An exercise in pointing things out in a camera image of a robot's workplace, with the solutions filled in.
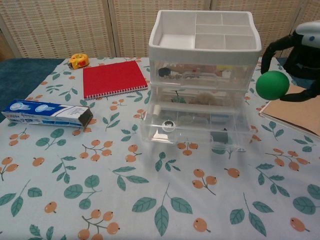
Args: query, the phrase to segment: floral tablecloth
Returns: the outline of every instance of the floral tablecloth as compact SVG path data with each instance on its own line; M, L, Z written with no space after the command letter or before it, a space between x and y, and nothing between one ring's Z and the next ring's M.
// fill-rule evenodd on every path
M149 80L148 58L90 65L129 60ZM319 239L320 144L258 115L259 64L244 100L255 134L235 152L143 142L150 91L85 101L83 70L66 63L27 99L94 117L84 129L0 124L0 239Z

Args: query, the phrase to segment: green ball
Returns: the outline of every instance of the green ball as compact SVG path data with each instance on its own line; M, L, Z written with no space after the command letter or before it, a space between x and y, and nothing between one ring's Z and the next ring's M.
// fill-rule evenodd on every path
M288 77L280 71L267 71L256 81L255 90L266 100L276 100L283 97L289 89Z

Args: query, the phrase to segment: spiral binding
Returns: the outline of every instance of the spiral binding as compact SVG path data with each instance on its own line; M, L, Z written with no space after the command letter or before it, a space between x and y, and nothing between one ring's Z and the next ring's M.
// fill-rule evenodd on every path
M147 89L148 86L135 86L135 87L130 87L130 88L124 88L121 90L116 90L116 91L108 91L108 92L102 92L102 93L97 93L97 94L91 94L84 96L85 100L91 100L91 99L96 99L96 98L101 98L101 97L109 97L113 95L118 95L118 94L126 94L130 92L135 92L138 90L145 90Z

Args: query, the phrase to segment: red notebook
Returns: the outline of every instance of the red notebook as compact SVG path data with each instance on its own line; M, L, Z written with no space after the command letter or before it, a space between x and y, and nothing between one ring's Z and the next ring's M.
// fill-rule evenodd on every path
M83 69L85 100L147 89L136 61L125 61Z

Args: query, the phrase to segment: blue box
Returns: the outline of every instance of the blue box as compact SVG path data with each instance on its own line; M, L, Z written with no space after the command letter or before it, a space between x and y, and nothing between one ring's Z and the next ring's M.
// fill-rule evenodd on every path
M13 100L2 112L14 123L86 127L93 117L87 106Z

